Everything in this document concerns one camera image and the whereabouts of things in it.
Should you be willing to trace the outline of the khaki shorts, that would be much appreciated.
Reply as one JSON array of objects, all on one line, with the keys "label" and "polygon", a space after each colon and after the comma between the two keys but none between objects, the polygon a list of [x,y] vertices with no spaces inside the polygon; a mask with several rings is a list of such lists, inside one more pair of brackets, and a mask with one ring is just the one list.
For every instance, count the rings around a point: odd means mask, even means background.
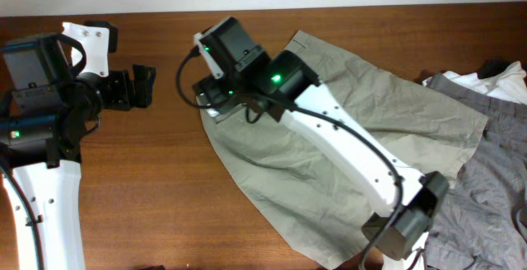
[{"label": "khaki shorts", "polygon": [[[304,31],[287,45],[323,79],[338,103],[404,163],[454,183],[487,118]],[[358,185],[312,143],[269,116],[242,111],[202,117],[218,157],[245,196],[297,252],[336,268],[366,246],[371,209]]]}]

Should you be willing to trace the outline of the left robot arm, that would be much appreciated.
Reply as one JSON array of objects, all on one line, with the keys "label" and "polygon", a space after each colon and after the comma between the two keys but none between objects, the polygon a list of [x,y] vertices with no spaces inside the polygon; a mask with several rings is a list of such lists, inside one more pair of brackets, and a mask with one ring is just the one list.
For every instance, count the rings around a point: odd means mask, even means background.
[{"label": "left robot arm", "polygon": [[21,269],[83,269],[79,217],[81,140],[103,109],[152,103],[156,69],[88,72],[87,53],[59,33],[1,50],[14,83],[1,102],[1,176]]}]

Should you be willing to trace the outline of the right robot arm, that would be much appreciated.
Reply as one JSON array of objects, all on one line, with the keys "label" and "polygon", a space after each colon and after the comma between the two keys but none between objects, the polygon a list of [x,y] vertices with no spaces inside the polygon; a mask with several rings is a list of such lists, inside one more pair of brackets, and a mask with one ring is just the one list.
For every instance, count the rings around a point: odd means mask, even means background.
[{"label": "right robot arm", "polygon": [[449,188],[438,171],[423,174],[386,150],[330,93],[299,56],[270,58],[232,16],[194,35],[191,56],[211,74],[193,86],[196,107],[220,122],[244,107],[307,139],[362,189],[373,210],[361,230],[384,264],[423,262],[435,215]]}]

